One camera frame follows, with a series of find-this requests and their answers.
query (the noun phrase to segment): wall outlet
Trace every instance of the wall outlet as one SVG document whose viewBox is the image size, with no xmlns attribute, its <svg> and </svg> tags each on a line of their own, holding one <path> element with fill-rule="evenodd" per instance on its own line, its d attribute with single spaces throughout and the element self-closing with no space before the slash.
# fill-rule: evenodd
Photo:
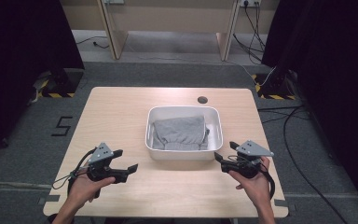
<svg viewBox="0 0 358 224">
<path fill-rule="evenodd" d="M 241 7 L 245 7 L 245 1 L 246 0 L 241 0 L 240 3 Z M 260 7 L 261 0 L 247 0 L 247 1 L 248 1 L 248 7 Z"/>
</svg>

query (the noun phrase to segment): black strap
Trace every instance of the black strap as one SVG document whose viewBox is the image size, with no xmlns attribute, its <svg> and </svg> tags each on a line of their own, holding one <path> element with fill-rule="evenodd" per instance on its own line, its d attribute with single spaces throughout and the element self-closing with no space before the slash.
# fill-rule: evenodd
<svg viewBox="0 0 358 224">
<path fill-rule="evenodd" d="M 269 174 L 268 171 L 260 170 L 260 173 L 263 174 L 266 177 L 267 181 L 269 182 L 269 185 L 270 185 L 269 197 L 270 197 L 270 199 L 272 199 L 272 197 L 274 196 L 274 193 L 275 193 L 275 181 L 274 181 L 274 179 L 272 179 L 272 176 Z"/>
</svg>

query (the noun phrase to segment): power cord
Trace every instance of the power cord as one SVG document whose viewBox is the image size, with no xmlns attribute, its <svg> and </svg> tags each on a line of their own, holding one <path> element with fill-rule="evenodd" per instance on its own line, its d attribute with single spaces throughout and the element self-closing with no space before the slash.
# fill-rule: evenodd
<svg viewBox="0 0 358 224">
<path fill-rule="evenodd" d="M 284 115 L 283 117 L 277 118 L 277 119 L 268 119 L 263 121 L 262 123 L 268 123 L 271 121 L 275 121 L 275 120 L 280 120 L 280 119 L 284 119 L 287 118 L 289 116 L 289 114 L 286 113 L 281 113 L 281 112 L 277 112 L 277 111 L 272 111 L 272 110 L 264 110 L 264 111 L 259 111 L 259 112 L 269 112 L 269 113 L 275 113 L 275 114 L 280 114 L 280 115 Z M 301 113 L 301 112 L 306 112 L 306 111 L 297 111 L 295 114 Z M 309 118 L 302 118 L 300 116 L 295 116 L 295 114 L 293 115 L 293 117 L 297 118 L 297 119 L 304 119 L 304 120 L 310 120 Z"/>
<path fill-rule="evenodd" d="M 286 120 L 284 121 L 283 124 L 283 140 L 284 140 L 284 145 L 287 149 L 287 152 L 289 153 L 290 159 L 292 160 L 294 166 L 296 167 L 296 169 L 298 170 L 298 172 L 301 174 L 301 176 L 304 178 L 304 180 L 319 194 L 319 196 L 321 196 L 321 198 L 327 203 L 327 205 L 329 205 L 331 207 L 331 209 L 333 209 L 333 211 L 338 215 L 338 217 L 341 219 L 341 221 L 345 224 L 347 224 L 348 222 L 345 220 L 345 218 L 338 212 L 338 210 L 336 209 L 336 207 L 334 205 L 332 205 L 325 197 L 324 195 L 312 184 L 310 183 L 310 181 L 308 180 L 308 178 L 305 176 L 305 174 L 301 171 L 301 169 L 299 168 L 295 158 L 293 157 L 292 151 L 290 150 L 289 144 L 287 142 L 287 137 L 286 137 L 286 127 L 287 127 L 287 122 L 289 121 L 289 119 L 291 117 L 294 116 L 294 114 L 297 112 L 297 110 L 299 108 L 303 107 L 303 105 L 299 105 L 299 106 L 295 106 L 292 107 L 293 110 L 292 112 L 287 116 Z M 290 108 L 290 107 L 280 107 L 280 108 L 275 108 L 275 109 L 286 109 L 286 108 Z"/>
<path fill-rule="evenodd" d="M 93 36 L 93 37 L 90 37 L 90 38 L 87 38 L 87 39 L 84 39 L 82 41 L 79 41 L 79 42 L 76 42 L 77 44 L 82 44 L 88 40 L 91 40 L 91 39 L 94 39 L 94 38 L 107 38 L 107 36 Z M 99 45 L 96 41 L 92 42 L 92 44 L 95 46 L 95 47 L 100 47 L 102 49 L 107 49 L 109 48 L 109 45 L 108 46 L 101 46 Z"/>
<path fill-rule="evenodd" d="M 250 22 L 251 25 L 252 25 L 252 29 L 254 30 L 254 35 L 253 35 L 253 37 L 252 37 L 250 46 L 247 47 L 247 46 L 243 45 L 243 44 L 238 40 L 238 38 L 236 37 L 235 34 L 233 34 L 233 36 L 234 36 L 234 38 L 237 40 L 237 42 L 238 42 L 238 44 L 240 45 L 240 47 L 248 53 L 248 55 L 249 55 L 249 60 L 250 60 L 252 63 L 254 63 L 254 64 L 260 64 L 260 63 L 254 62 L 253 58 L 256 59 L 256 60 L 258 60 L 259 62 L 261 62 L 261 59 L 260 59 L 258 56 L 256 56 L 256 55 L 252 52 L 252 50 L 259 51 L 259 52 L 264 52 L 264 47 L 266 46 L 266 45 L 264 44 L 263 40 L 261 39 L 260 34 L 259 34 L 259 32 L 258 32 L 258 22 L 259 22 L 259 20 L 260 20 L 260 11 L 261 11 L 261 10 L 260 10 L 260 5 L 259 5 L 258 2 L 255 2 L 255 13 L 256 13 L 255 26 L 254 26 L 254 23 L 252 22 L 252 20 L 251 20 L 249 14 L 248 14 L 248 11 L 247 11 L 248 5 L 249 5 L 249 2 L 248 2 L 248 1 L 244 1 L 244 8 L 245 8 L 246 17 L 248 18 L 249 22 Z M 252 45 L 253 45 L 253 43 L 254 43 L 255 38 L 258 40 L 261 50 L 253 49 L 253 48 L 252 48 Z"/>
</svg>

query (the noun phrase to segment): yellow and black hazard tape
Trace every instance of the yellow and black hazard tape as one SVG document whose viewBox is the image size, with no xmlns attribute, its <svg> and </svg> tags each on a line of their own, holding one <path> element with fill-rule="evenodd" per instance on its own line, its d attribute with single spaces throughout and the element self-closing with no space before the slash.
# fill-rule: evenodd
<svg viewBox="0 0 358 224">
<path fill-rule="evenodd" d="M 289 86 L 286 88 L 285 91 L 282 92 L 264 92 L 260 83 L 256 81 L 257 75 L 252 75 L 252 78 L 255 81 L 255 91 L 257 92 L 258 97 L 263 99 L 273 99 L 273 100 L 295 100 L 296 97 L 288 90 Z"/>
<path fill-rule="evenodd" d="M 38 97 L 50 97 L 50 98 L 64 98 L 64 97 L 74 97 L 74 92 L 48 92 L 46 91 L 48 85 L 48 80 L 44 81 L 41 86 L 41 92 L 39 92 Z"/>
<path fill-rule="evenodd" d="M 64 98 L 74 97 L 74 93 L 39 92 L 39 97 Z"/>
</svg>

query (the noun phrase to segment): black curtain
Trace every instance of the black curtain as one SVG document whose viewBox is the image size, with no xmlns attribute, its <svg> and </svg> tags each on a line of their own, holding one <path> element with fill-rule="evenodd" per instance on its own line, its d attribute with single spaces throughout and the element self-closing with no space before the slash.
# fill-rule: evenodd
<svg viewBox="0 0 358 224">
<path fill-rule="evenodd" d="M 45 72 L 84 68 L 59 0 L 0 1 L 0 141 Z"/>
<path fill-rule="evenodd" d="M 275 66 L 285 59 L 287 69 L 297 71 L 321 133 L 358 189 L 358 4 L 331 0 L 312 5 L 309 22 L 299 24 L 307 37 L 284 58 L 299 12 L 307 5 L 299 2 L 281 0 L 263 63 Z"/>
</svg>

